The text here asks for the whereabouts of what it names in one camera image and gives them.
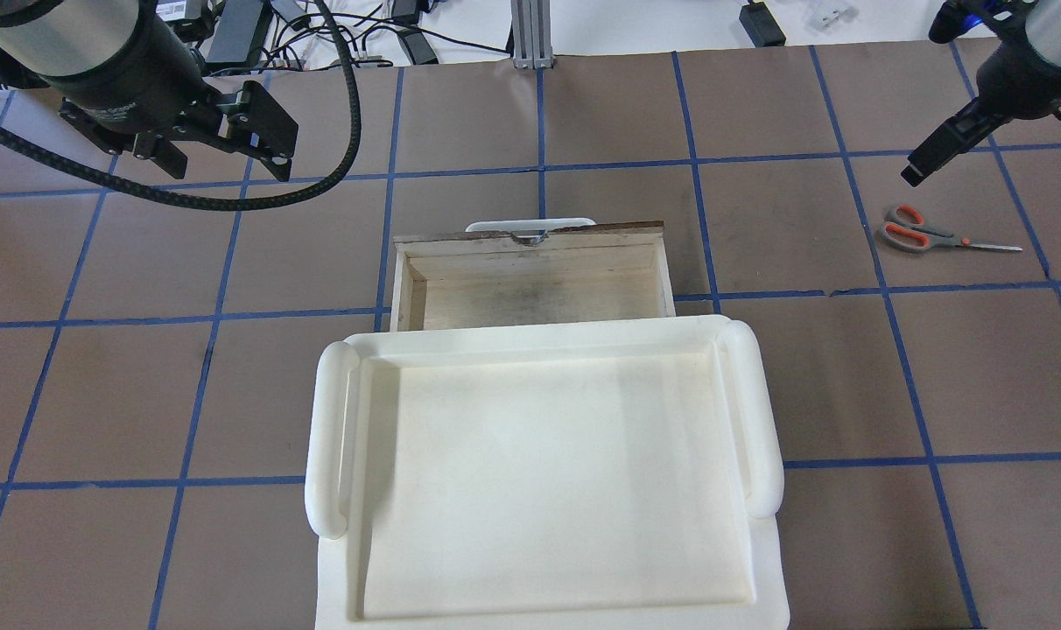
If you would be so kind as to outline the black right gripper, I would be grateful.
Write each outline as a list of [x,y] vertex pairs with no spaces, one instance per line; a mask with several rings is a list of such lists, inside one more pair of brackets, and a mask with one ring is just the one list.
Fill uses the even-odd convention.
[[920,183],[978,146],[995,129],[995,120],[1036,120],[1061,108],[1061,66],[1043,59],[1030,46],[1002,43],[982,62],[976,97],[930,133],[908,155],[900,171],[906,183]]

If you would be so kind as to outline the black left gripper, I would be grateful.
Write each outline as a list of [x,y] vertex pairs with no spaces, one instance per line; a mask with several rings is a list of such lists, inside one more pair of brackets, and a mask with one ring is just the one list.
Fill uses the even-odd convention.
[[218,87],[202,77],[60,77],[59,115],[109,155],[150,161],[182,180],[189,164],[178,144],[243,154],[289,182],[299,125],[263,84]]

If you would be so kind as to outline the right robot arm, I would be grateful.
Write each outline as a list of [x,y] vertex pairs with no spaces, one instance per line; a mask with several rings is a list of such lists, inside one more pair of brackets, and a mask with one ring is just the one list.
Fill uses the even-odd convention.
[[928,39],[951,43],[976,25],[1001,43],[976,71],[976,97],[908,156],[900,175],[912,187],[1011,121],[1061,122],[1061,1],[944,1]]

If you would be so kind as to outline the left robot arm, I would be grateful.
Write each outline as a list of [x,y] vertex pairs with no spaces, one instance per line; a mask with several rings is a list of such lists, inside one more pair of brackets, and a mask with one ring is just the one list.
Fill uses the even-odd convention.
[[299,126],[265,87],[205,80],[154,1],[0,1],[0,49],[63,97],[60,116],[100,151],[131,154],[174,179],[181,145],[249,157],[286,182]]

